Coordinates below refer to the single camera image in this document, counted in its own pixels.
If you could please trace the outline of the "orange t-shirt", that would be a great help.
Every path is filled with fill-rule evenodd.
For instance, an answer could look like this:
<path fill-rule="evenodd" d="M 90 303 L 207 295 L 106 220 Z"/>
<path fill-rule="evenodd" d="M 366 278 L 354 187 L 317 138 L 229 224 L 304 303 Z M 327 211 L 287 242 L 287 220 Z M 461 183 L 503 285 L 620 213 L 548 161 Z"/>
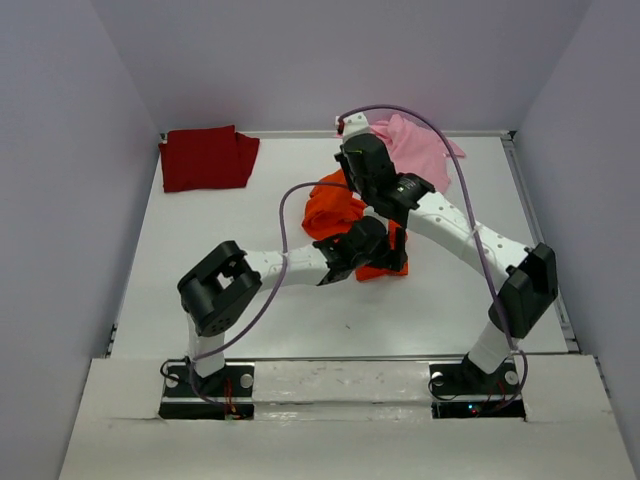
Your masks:
<path fill-rule="evenodd" d="M 364 216 L 366 204 L 353 196 L 346 187 L 341 170 L 321 180 L 309 194 L 305 206 L 302 228 L 314 240 L 347 233 L 356 220 Z"/>

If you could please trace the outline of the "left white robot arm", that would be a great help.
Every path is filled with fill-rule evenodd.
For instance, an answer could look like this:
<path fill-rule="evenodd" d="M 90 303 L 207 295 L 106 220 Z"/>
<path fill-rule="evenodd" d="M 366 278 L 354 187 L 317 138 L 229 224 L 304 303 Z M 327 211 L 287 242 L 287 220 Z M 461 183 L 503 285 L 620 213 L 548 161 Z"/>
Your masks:
<path fill-rule="evenodd" d="M 190 318 L 186 381 L 194 394 L 213 398 L 224 382 L 224 351 L 255 326 L 280 288 L 330 285 L 364 267 L 399 273 L 405 245 L 405 227 L 373 216 L 287 252 L 247 251 L 232 240 L 218 245 L 177 284 Z"/>

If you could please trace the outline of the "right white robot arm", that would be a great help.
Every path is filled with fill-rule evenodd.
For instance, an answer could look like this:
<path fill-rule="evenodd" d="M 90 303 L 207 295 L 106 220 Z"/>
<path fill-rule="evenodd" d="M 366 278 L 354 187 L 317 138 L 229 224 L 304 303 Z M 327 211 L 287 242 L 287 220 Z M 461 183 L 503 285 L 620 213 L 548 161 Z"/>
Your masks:
<path fill-rule="evenodd" d="M 393 268 L 405 259 L 405 235 L 411 232 L 440 245 L 487 281 L 492 297 L 487 325 L 463 360 L 446 365 L 433 384 L 445 396 L 488 392 L 557 297 L 555 252 L 544 243 L 529 247 L 496 233 L 476 220 L 471 206 L 459 210 L 430 182 L 397 172 L 386 146 L 371 133 L 344 139 L 336 159 L 349 189 L 398 226 L 394 248 L 380 265 Z"/>

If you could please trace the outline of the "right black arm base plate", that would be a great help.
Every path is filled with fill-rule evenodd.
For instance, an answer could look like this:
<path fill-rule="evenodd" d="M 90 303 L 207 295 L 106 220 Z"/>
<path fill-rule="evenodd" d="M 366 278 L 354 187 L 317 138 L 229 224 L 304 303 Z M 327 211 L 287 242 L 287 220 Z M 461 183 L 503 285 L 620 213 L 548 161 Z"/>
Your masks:
<path fill-rule="evenodd" d="M 512 361 L 493 374 L 467 374 L 462 363 L 429 365 L 427 388 L 436 420 L 526 418 L 520 378 Z"/>

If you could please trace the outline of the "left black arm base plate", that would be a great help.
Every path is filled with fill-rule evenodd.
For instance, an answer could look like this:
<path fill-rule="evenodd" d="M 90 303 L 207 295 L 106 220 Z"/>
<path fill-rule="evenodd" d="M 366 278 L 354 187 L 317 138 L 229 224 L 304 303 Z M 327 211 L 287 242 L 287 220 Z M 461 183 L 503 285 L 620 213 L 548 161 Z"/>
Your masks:
<path fill-rule="evenodd" d="M 191 374 L 186 359 L 167 360 L 158 415 L 165 420 L 239 421 L 254 417 L 255 365 L 228 362 L 207 378 Z"/>

